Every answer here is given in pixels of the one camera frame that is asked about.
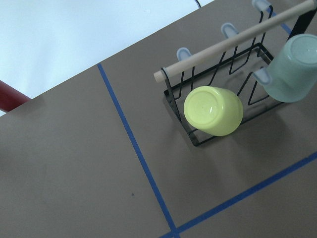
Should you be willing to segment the yellow cup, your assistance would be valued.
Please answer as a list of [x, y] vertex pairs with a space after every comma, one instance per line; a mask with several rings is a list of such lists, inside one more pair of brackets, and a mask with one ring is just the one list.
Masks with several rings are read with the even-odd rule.
[[191, 91], [184, 102], [184, 116], [194, 128], [213, 136], [234, 132], [243, 119], [239, 97], [224, 88], [201, 86]]

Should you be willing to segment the pale green cup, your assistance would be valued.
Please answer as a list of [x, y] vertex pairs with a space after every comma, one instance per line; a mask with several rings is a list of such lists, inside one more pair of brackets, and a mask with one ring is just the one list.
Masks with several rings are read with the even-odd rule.
[[272, 98], [285, 103], [302, 100], [317, 82], [317, 37], [291, 37], [266, 70], [271, 81], [264, 89]]

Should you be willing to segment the red cylinder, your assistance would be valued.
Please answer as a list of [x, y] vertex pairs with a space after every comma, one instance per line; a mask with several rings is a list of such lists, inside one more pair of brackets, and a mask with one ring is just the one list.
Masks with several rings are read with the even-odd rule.
[[3, 112], [10, 112], [20, 105], [30, 101], [31, 98], [17, 91], [13, 87], [0, 82], [0, 110]]

